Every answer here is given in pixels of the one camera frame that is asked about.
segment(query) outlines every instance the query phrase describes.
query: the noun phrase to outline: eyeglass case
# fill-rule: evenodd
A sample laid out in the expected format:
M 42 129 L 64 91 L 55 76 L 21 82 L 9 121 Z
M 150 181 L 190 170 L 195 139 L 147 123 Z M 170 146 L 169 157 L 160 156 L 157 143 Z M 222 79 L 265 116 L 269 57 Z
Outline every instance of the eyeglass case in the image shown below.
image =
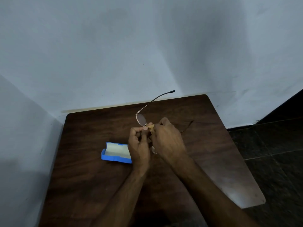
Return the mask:
M 101 153 L 101 159 L 121 163 L 131 163 L 131 155 L 127 144 L 106 142 L 106 149 Z

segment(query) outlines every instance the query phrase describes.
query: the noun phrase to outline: floor tile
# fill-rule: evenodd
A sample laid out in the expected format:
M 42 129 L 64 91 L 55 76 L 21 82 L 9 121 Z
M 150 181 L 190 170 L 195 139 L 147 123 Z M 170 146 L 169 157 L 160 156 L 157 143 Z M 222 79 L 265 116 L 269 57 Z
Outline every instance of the floor tile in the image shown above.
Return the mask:
M 303 118 L 254 126 L 269 153 L 303 149 Z
M 266 204 L 245 210 L 261 226 L 301 226 L 302 200 L 272 156 L 245 161 L 266 198 Z
M 278 154 L 274 158 L 303 197 L 303 150 Z
M 303 101 L 303 90 L 301 90 L 292 98 L 290 98 L 285 103 L 283 103 L 281 106 L 276 108 L 266 117 L 261 119 L 258 122 L 258 124 L 303 117 L 303 110 L 301 109 L 302 101 Z
M 229 132 L 244 159 L 268 155 L 269 152 L 251 127 Z

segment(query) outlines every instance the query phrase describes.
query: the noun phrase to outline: dark brown tabletop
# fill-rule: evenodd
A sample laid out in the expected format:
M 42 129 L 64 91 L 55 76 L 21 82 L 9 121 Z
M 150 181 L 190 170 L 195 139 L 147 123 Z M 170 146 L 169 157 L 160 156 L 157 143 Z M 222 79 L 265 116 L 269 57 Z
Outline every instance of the dark brown tabletop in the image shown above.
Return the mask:
M 48 188 L 40 226 L 89 226 L 131 171 L 131 164 L 101 160 L 105 142 L 127 144 L 138 126 L 135 113 L 146 103 L 68 114 Z M 191 157 L 241 208 L 265 198 L 207 95 L 151 103 L 148 122 L 167 117 L 183 133 Z M 172 170 L 152 155 L 132 225 L 161 226 L 203 220 Z

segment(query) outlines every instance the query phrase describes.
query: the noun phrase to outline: eyeglass frame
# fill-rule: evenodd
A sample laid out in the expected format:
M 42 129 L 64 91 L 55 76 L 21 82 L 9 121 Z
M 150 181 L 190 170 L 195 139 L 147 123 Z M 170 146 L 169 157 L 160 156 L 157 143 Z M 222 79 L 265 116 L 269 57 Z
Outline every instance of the eyeglass frame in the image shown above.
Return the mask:
M 156 98 L 154 98 L 152 101 L 150 101 L 146 106 L 144 106 L 144 107 L 142 107 L 137 113 L 136 113 L 136 120 L 137 120 L 137 122 L 139 123 L 139 120 L 138 120 L 138 117 L 137 117 L 137 115 L 138 114 L 140 114 L 140 111 L 142 111 L 144 108 L 146 108 L 151 102 L 153 102 L 155 99 L 157 99 L 157 98 L 159 98 L 160 96 L 162 96 L 162 95 L 166 95 L 166 94 L 168 94 L 168 93 L 173 93 L 173 92 L 175 92 L 176 90 L 172 90 L 172 91 L 170 91 L 170 92 L 166 92 L 166 93 L 164 93 L 164 94 L 161 94 L 161 95 L 159 95 L 159 96 L 157 96 Z

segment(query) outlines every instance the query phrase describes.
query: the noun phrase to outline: eyeglasses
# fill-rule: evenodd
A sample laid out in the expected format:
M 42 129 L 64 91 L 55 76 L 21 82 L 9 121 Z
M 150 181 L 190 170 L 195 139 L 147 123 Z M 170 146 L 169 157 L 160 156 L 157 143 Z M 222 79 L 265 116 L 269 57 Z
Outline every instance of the eyeglasses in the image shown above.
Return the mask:
M 175 92 L 176 90 L 173 90 L 173 91 L 170 91 L 170 92 L 167 92 L 167 93 L 164 93 L 162 95 L 166 95 L 168 93 L 173 93 Z M 138 123 L 141 125 L 141 126 L 146 126 L 147 122 L 146 122 L 146 118 L 143 116 L 143 114 L 140 114 L 140 111 L 142 110 L 140 109 L 137 113 L 136 113 L 136 119 L 138 121 Z

